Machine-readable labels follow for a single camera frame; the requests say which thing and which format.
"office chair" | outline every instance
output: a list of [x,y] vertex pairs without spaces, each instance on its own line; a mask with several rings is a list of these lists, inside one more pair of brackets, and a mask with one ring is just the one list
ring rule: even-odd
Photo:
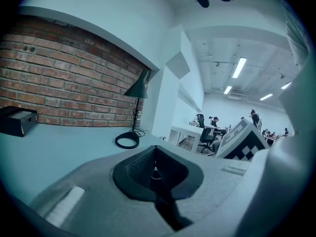
[[201,153],[203,153],[203,150],[204,149],[209,149],[211,152],[213,152],[213,149],[211,148],[211,144],[214,142],[214,140],[216,140],[216,136],[213,136],[213,135],[209,135],[209,133],[211,132],[211,129],[210,128],[205,128],[204,126],[204,118],[199,118],[198,119],[198,123],[199,123],[199,126],[201,128],[203,128],[203,132],[202,132],[202,135],[200,137],[200,141],[203,143],[199,146],[202,147],[202,150],[201,150]]

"gray fabric surface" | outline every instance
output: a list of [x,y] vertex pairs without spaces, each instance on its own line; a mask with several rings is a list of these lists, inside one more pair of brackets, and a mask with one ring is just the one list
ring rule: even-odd
[[[196,163],[203,170],[204,182],[196,193],[191,198],[177,201],[180,214],[194,222],[218,207],[242,179],[241,175],[221,169],[236,167],[246,170],[250,165],[245,161],[192,154],[167,143],[163,147]],[[78,167],[39,194],[31,208],[42,216],[47,214],[76,185],[86,192],[61,226],[65,231],[82,237],[160,237],[173,233],[153,203],[127,198],[113,182],[111,172],[114,166],[144,149],[100,158]]]

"white ceiling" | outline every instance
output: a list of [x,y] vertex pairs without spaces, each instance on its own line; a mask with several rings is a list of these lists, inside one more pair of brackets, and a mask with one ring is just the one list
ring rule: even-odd
[[[196,40],[192,45],[206,93],[223,93],[227,86],[232,86],[231,93],[240,93],[252,101],[271,93],[274,96],[264,102],[276,105],[275,97],[282,92],[281,87],[299,72],[289,51],[266,43],[214,38]],[[247,61],[239,77],[234,79],[232,76],[241,57]]]

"desk lamp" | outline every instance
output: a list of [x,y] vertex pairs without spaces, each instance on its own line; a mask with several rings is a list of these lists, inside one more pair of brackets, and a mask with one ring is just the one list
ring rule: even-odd
[[[135,131],[137,130],[135,127],[136,127],[136,121],[138,119],[138,113],[139,113],[138,111],[139,99],[148,98],[147,92],[146,92],[146,86],[145,86],[145,80],[148,76],[148,73],[149,71],[145,69],[140,75],[139,79],[124,94],[124,96],[137,97],[137,104],[136,104],[136,108],[133,110],[134,117],[133,117],[132,129],[115,138],[115,144],[119,146],[120,148],[133,149],[139,146],[139,137],[141,136],[139,132]],[[136,144],[133,146],[124,146],[119,143],[120,139],[131,139],[135,141]]]

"fluorescent light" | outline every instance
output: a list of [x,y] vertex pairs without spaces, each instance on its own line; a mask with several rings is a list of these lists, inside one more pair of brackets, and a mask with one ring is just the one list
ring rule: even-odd
[[245,65],[246,63],[246,58],[240,58],[239,62],[238,62],[238,65],[237,65],[237,68],[235,70],[235,73],[233,75],[233,78],[237,78],[243,68],[243,66]]
[[281,89],[286,89],[286,88],[288,88],[291,83],[292,83],[292,82],[290,81],[289,83],[287,83],[286,85],[284,85]]
[[265,100],[265,99],[267,99],[268,97],[271,97],[271,96],[273,96],[273,95],[272,94],[266,95],[265,97],[261,98],[260,101],[263,101],[263,100]]
[[227,86],[227,89],[225,90],[225,92],[224,92],[224,94],[226,95],[226,94],[228,94],[228,92],[231,90],[231,86]]

